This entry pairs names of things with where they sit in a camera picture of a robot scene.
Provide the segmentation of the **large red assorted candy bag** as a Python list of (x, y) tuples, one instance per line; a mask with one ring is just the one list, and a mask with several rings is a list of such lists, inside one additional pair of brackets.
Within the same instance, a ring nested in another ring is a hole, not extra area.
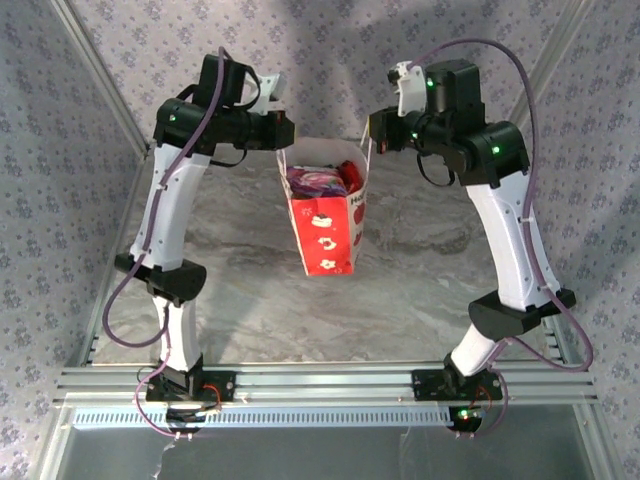
[(358, 166), (354, 162), (343, 162), (338, 167), (338, 172), (342, 178), (348, 195), (353, 194), (362, 188), (363, 179)]

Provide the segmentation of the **black left controller board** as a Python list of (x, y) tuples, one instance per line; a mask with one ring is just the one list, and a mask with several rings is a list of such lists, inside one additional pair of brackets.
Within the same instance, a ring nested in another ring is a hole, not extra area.
[(174, 435), (189, 435), (199, 432), (206, 420), (206, 412), (201, 409), (169, 408), (165, 414), (165, 422)]

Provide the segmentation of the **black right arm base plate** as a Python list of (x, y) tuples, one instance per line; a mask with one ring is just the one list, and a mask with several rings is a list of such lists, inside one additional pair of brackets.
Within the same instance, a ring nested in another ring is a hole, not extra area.
[(411, 385), (416, 401), (468, 401), (476, 399), (502, 400), (499, 377), (481, 370), (471, 377), (460, 377), (450, 368), (413, 370)]

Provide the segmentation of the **aluminium rail beam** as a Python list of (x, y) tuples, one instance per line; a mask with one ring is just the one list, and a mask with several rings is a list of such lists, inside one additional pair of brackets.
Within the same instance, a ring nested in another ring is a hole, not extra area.
[[(506, 361), (495, 366), (514, 405), (592, 404), (598, 401), (588, 373), (571, 373), (534, 361)], [(433, 374), (437, 362), (248, 363), (213, 365), (211, 375), (230, 372), (232, 408), (284, 406), (405, 406), (413, 402), (416, 371)], [(54, 402), (126, 406), (133, 401), (142, 367), (102, 365), (65, 368)]]

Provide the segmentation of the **aluminium frame post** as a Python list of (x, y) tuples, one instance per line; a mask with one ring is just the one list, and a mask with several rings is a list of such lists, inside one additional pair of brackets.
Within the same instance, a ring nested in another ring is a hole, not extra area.
[(61, 21), (81, 61), (88, 69), (92, 80), (129, 144), (139, 156), (145, 158), (148, 152), (148, 143), (72, 1), (47, 0), (47, 2)]
[[(535, 99), (541, 101), (554, 71), (578, 33), (595, 0), (498, 0), (495, 39), (521, 60)], [(514, 64), (500, 52), (488, 55), (489, 118), (529, 124), (526, 94)]]

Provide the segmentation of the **black controller board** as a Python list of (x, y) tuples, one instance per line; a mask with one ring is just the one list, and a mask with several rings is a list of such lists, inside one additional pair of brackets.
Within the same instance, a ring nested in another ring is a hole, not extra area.
[(165, 422), (174, 435), (189, 435), (199, 432), (206, 420), (206, 412), (201, 409), (169, 408), (165, 414)]
[(482, 425), (485, 410), (481, 407), (450, 407), (448, 429), (455, 434), (474, 434)]

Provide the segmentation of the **black right controller board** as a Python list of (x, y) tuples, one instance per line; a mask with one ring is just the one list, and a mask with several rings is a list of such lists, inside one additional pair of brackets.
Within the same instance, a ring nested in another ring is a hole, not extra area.
[(450, 407), (448, 429), (455, 434), (474, 434), (482, 425), (485, 410), (481, 407)]

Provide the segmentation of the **red and white paper bag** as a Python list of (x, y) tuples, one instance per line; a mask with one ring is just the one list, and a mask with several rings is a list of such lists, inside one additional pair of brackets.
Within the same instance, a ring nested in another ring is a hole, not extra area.
[[(305, 273), (349, 275), (363, 243), (371, 152), (341, 139), (300, 137), (277, 152), (281, 183)], [(288, 167), (338, 167), (354, 162), (363, 185), (345, 197), (294, 198), (286, 179)]]

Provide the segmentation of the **aluminium frame leg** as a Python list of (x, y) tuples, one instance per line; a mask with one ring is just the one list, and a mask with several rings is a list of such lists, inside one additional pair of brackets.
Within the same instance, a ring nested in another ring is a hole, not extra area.
[(613, 451), (607, 443), (605, 425), (596, 405), (577, 404), (573, 409), (594, 480), (616, 480)]
[(56, 480), (73, 428), (74, 410), (74, 407), (69, 406), (59, 406), (54, 409), (35, 474), (36, 480)]

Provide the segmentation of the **purple Fox's candy bag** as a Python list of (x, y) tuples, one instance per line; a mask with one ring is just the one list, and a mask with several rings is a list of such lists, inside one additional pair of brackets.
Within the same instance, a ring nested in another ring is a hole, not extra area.
[(335, 168), (294, 166), (286, 169), (294, 198), (345, 197), (347, 188)]

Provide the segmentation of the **white plastic strip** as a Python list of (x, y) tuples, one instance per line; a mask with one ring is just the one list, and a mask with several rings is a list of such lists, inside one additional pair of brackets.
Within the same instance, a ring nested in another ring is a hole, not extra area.
[(159, 454), (159, 458), (155, 463), (155, 466), (151, 470), (150, 480), (159, 480), (159, 477), (161, 475), (161, 471), (162, 471), (162, 468), (163, 468), (164, 457), (165, 457), (166, 453), (168, 451), (170, 451), (172, 448), (174, 448), (175, 446), (176, 446), (176, 441), (172, 440), (167, 445), (165, 445), (163, 447), (161, 453)]

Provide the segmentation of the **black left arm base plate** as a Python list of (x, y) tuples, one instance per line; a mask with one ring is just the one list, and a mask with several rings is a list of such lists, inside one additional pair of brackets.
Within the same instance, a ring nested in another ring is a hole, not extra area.
[(222, 403), (234, 399), (235, 371), (194, 370), (178, 372), (170, 369), (150, 380), (145, 399), (157, 402)]

